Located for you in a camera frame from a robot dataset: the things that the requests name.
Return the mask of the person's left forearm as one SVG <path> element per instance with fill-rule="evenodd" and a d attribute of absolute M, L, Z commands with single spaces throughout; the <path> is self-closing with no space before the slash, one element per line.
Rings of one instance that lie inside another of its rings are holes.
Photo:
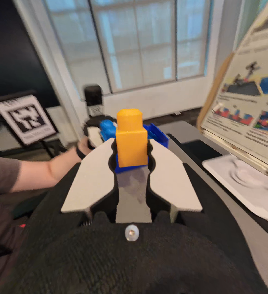
<path fill-rule="evenodd" d="M 39 190 L 55 186 L 75 164 L 81 162 L 77 147 L 50 161 L 19 161 L 19 172 L 10 192 Z"/>

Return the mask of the blue plastic bin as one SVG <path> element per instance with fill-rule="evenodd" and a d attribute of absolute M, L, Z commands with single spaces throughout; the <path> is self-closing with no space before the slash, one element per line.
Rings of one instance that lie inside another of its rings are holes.
<path fill-rule="evenodd" d="M 154 125 L 153 123 L 148 125 L 143 124 L 143 127 L 147 130 L 148 140 L 154 139 L 156 142 L 158 142 L 162 146 L 168 148 L 169 138 L 156 125 Z M 117 166 L 115 168 L 116 174 L 146 166 L 146 165 L 140 165 L 140 166 L 120 167 L 118 163 L 118 155 L 116 155 L 116 163 L 117 163 Z"/>

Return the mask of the orange one-stud mega block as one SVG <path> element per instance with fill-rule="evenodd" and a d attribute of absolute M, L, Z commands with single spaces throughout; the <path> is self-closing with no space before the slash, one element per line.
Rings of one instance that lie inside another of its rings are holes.
<path fill-rule="evenodd" d="M 147 165 L 148 135 L 140 110 L 128 108 L 117 113 L 115 138 L 119 168 Z"/>

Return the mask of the black framed marker sign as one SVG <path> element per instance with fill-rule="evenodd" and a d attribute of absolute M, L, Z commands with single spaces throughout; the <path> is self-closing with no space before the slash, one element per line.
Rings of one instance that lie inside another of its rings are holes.
<path fill-rule="evenodd" d="M 0 117 L 22 146 L 40 142 L 59 132 L 33 90 L 0 96 Z"/>

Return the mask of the blue mega block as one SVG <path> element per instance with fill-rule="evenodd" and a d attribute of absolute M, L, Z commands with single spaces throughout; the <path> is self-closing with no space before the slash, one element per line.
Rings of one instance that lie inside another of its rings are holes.
<path fill-rule="evenodd" d="M 116 138 L 117 123 L 109 119 L 102 120 L 99 125 L 100 135 L 105 142 L 110 138 Z"/>

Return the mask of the instruction sheet board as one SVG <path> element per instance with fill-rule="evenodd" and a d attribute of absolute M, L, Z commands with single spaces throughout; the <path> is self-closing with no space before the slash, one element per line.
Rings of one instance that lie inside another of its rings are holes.
<path fill-rule="evenodd" d="M 234 155 L 268 170 L 268 2 L 221 68 L 198 128 Z"/>

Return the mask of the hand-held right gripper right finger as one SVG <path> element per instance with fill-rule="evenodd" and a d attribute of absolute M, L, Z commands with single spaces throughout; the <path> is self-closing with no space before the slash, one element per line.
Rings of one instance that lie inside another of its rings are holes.
<path fill-rule="evenodd" d="M 146 204 L 152 215 L 166 211 L 177 215 L 180 211 L 201 212 L 202 205 L 193 188 L 182 160 L 168 148 L 148 141 L 148 169 Z"/>

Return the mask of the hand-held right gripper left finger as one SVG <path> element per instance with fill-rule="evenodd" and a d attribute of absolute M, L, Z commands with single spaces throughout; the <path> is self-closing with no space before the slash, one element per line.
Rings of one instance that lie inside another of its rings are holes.
<path fill-rule="evenodd" d="M 116 140 L 110 138 L 82 160 L 62 213 L 84 212 L 91 219 L 97 212 L 110 215 L 116 210 L 119 203 L 116 154 Z"/>

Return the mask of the large black wall screen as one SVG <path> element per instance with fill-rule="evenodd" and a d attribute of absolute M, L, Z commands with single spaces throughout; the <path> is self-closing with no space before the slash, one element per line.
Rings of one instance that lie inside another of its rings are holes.
<path fill-rule="evenodd" d="M 0 96 L 28 90 L 45 108 L 60 105 L 13 1 L 0 0 Z"/>

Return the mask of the person's left hand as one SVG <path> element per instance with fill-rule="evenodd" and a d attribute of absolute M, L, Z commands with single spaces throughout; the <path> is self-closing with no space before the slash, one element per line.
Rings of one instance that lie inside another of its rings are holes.
<path fill-rule="evenodd" d="M 87 136 L 84 136 L 78 143 L 77 143 L 78 148 L 87 156 L 94 147 L 90 144 L 90 141 Z"/>

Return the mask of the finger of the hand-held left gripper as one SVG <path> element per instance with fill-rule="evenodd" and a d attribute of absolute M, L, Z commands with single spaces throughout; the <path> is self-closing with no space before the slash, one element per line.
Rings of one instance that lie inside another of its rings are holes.
<path fill-rule="evenodd" d="M 96 126 L 88 126 L 88 146 L 89 148 L 97 148 L 104 143 L 104 139 L 101 135 L 101 130 Z"/>

